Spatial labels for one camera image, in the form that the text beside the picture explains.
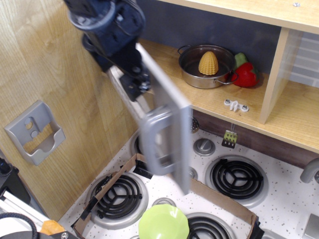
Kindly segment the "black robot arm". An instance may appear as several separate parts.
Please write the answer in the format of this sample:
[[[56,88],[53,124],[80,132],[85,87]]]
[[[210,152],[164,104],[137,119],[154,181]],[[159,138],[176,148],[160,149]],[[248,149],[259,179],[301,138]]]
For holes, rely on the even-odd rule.
[[[150,75],[136,43],[146,24],[134,0],[67,0],[70,22],[83,32],[82,45],[102,71],[117,66],[120,83],[134,102],[148,91]]]

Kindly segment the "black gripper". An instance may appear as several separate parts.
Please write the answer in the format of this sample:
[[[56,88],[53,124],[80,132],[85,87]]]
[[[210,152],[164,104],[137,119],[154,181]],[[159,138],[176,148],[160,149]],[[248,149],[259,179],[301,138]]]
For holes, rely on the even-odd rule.
[[[149,71],[136,49],[145,16],[134,0],[92,0],[89,4],[100,12],[89,20],[86,35],[98,53],[124,73],[120,83],[134,102],[150,89]]]

